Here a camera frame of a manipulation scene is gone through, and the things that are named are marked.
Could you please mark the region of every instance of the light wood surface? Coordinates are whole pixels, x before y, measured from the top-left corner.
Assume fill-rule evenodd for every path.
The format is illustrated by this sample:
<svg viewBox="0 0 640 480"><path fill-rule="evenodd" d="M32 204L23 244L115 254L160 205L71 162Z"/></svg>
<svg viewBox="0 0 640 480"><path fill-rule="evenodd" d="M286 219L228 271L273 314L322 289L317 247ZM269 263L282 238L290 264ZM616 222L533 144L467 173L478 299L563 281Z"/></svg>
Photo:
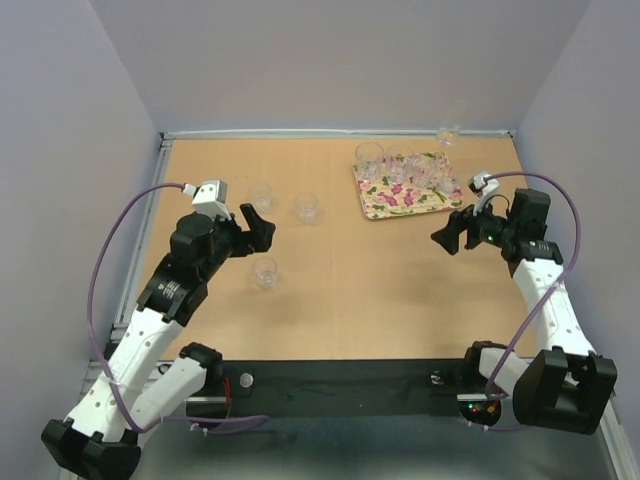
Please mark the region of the light wood surface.
<svg viewBox="0 0 640 480"><path fill-rule="evenodd" d="M257 255L229 259L209 283L205 300L169 347L172 359L197 341L227 359L390 359L462 357L474 340L507 342L526 316L500 251L481 245L450 257L429 235L449 212L372 221L364 217L351 166L358 139L177 140L165 180L229 184L227 205L239 214L249 186L268 182L275 197L273 248L278 286L260 289L252 279ZM430 138L377 139L416 151L439 151ZM519 170L510 139L460 139L447 149L457 178L481 170ZM505 178L509 196L520 179ZM313 192L317 225L302 225L293 199ZM464 187L465 204L474 201ZM496 200L503 212L502 200ZM143 285L168 251L176 221L192 211L177 191L160 196ZM528 332L517 349L534 353Z"/></svg>

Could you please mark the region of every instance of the gray floor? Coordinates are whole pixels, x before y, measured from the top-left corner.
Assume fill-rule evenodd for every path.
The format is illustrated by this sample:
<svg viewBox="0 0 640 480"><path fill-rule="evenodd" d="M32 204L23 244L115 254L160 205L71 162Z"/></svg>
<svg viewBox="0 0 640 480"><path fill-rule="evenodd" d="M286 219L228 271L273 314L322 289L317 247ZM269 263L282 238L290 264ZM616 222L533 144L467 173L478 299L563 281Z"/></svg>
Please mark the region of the gray floor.
<svg viewBox="0 0 640 480"><path fill-rule="evenodd" d="M508 423L504 419L500 424ZM483 432L427 416L276 419L245 435L207 437L165 424L137 480L615 479L602 434L527 428Z"/></svg>

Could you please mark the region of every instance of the table top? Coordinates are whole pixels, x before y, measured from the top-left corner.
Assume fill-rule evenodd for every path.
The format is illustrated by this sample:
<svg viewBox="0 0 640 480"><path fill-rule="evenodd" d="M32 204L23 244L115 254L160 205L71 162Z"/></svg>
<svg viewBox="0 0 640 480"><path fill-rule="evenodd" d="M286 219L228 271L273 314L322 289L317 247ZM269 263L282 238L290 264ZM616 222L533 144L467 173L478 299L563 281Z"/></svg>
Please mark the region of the table top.
<svg viewBox="0 0 640 480"><path fill-rule="evenodd" d="M420 152L443 150L434 138L374 140L384 148L399 143ZM352 172L355 148L364 141L173 142L164 180L224 180L227 206L245 228L238 207L249 200L250 185L271 185L275 206L264 218L277 229L271 251L261 255L278 263L278 285L263 290L253 281L251 266L260 255L229 259L164 358L194 341L235 360L460 358L474 340L511 339L527 311L497 248L480 245L449 256L430 239L449 212L365 218ZM482 170L520 169L508 138L461 138L445 151L463 184ZM526 186L519 178L501 184L510 198ZM296 217L293 199L301 192L319 199L315 225ZM474 202L466 186L463 193L465 205ZM191 211L184 195L160 194L139 291L167 253L176 221ZM532 332L516 350L535 353Z"/></svg>

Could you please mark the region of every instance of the floral tray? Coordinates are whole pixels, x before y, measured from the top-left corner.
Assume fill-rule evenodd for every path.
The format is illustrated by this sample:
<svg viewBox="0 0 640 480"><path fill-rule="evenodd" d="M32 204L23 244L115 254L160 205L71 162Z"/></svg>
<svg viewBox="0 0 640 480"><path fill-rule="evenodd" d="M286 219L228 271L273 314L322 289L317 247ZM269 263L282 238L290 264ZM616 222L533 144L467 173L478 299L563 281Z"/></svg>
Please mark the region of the floral tray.
<svg viewBox="0 0 640 480"><path fill-rule="evenodd" d="M422 155L435 158L433 153ZM449 177L455 185L451 193L437 188L416 187L411 183L411 178L407 183L394 185L386 176L374 182L365 182L356 177L365 216L371 220L379 220L460 207L462 190L453 178L452 168L446 156L440 156L440 164L442 175Z"/></svg>

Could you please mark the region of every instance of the white wall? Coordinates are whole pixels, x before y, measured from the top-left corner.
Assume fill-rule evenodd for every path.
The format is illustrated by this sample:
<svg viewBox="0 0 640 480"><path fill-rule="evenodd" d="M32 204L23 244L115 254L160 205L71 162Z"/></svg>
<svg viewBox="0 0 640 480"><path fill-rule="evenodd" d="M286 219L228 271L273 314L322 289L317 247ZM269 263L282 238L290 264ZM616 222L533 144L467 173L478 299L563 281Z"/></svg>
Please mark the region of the white wall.
<svg viewBox="0 0 640 480"><path fill-rule="evenodd" d="M57 478L40 433L78 399L92 264L157 134L86 0L1 2L0 65L0 476ZM99 282L103 338L134 223Z"/></svg>
<svg viewBox="0 0 640 480"><path fill-rule="evenodd" d="M518 130L523 166L575 197L584 246L569 282L585 332L616 361L615 399L640 458L640 4L593 0ZM573 227L554 198L551 237Z"/></svg>
<svg viewBox="0 0 640 480"><path fill-rule="evenodd" d="M517 126L588 0L91 0L161 131Z"/></svg>

